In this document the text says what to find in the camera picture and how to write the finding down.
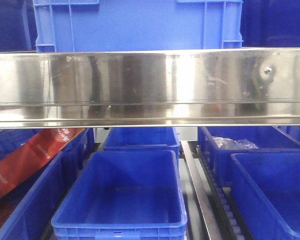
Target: metal bolt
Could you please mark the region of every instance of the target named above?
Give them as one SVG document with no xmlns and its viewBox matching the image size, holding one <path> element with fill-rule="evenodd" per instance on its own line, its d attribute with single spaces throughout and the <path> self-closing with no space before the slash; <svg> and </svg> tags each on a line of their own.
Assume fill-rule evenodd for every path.
<svg viewBox="0 0 300 240">
<path fill-rule="evenodd" d="M 269 75 L 271 72 L 272 72 L 272 68 L 269 67 L 269 66 L 267 66 L 267 67 L 264 69 L 264 73 L 265 73 L 266 75 Z"/>
</svg>

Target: red packaging bag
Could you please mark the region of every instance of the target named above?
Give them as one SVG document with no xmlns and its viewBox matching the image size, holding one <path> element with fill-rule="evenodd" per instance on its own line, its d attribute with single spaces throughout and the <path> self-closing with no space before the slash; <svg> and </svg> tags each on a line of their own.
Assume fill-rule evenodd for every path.
<svg viewBox="0 0 300 240">
<path fill-rule="evenodd" d="M 0 199 L 33 175 L 84 128 L 44 129 L 0 161 Z"/>
</svg>

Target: stainless steel shelf edge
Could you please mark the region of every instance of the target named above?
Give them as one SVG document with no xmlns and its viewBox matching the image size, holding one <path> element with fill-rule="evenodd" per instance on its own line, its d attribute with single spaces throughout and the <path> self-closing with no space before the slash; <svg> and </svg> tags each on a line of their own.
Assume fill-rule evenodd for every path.
<svg viewBox="0 0 300 240">
<path fill-rule="evenodd" d="M 0 128 L 300 125 L 300 48 L 0 53 Z"/>
</svg>

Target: stainless steel rail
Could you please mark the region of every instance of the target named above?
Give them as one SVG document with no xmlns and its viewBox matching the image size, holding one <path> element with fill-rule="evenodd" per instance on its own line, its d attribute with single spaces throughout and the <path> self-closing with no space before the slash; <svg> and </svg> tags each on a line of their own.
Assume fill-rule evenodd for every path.
<svg viewBox="0 0 300 240">
<path fill-rule="evenodd" d="M 187 141 L 181 141 L 181 144 L 189 175 L 192 179 L 193 188 L 200 207 L 201 216 L 205 224 L 205 226 L 201 227 L 206 228 L 207 239 L 223 240 L 222 233 L 217 224 L 216 216 L 209 203 L 204 184 L 200 178 L 189 144 Z"/>
<path fill-rule="evenodd" d="M 0 128 L 300 124 L 300 48 L 0 53 Z"/>
</svg>

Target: plastic crate handle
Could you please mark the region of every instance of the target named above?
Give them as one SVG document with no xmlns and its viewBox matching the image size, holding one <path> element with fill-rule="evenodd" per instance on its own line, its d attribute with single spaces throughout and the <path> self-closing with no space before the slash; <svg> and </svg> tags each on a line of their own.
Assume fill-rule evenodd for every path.
<svg viewBox="0 0 300 240">
<path fill-rule="evenodd" d="M 95 240 L 140 240 L 139 232 L 99 231 L 95 233 Z"/>
</svg>

